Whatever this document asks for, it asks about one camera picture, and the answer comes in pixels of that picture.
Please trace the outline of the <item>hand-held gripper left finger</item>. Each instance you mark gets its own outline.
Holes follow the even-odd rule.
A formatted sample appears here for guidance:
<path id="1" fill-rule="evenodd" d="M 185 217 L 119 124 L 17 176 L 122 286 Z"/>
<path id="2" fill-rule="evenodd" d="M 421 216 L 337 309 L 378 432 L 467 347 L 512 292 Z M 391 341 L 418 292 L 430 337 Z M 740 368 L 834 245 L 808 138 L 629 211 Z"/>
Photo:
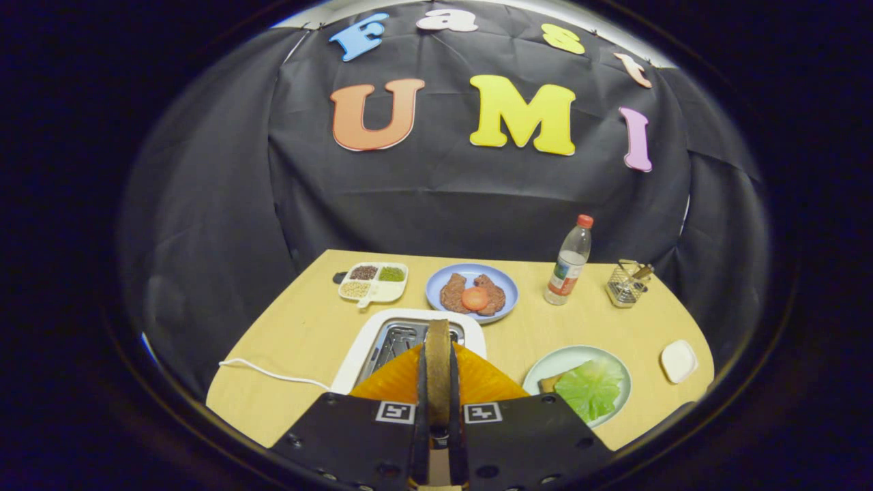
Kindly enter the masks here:
<path id="1" fill-rule="evenodd" d="M 418 395 L 421 348 L 389 361 L 350 394 L 322 394 L 271 452 L 358 490 L 426 484 L 430 433 Z"/>

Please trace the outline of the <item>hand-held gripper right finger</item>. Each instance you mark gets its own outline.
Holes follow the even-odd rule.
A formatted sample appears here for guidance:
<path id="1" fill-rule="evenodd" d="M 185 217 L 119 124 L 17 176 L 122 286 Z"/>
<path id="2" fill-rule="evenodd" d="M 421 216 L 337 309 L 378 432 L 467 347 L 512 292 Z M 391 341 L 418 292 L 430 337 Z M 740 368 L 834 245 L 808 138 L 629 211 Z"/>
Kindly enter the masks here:
<path id="1" fill-rule="evenodd" d="M 460 403 L 447 445 L 449 480 L 464 490 L 589 485 L 615 456 L 555 393 Z"/>

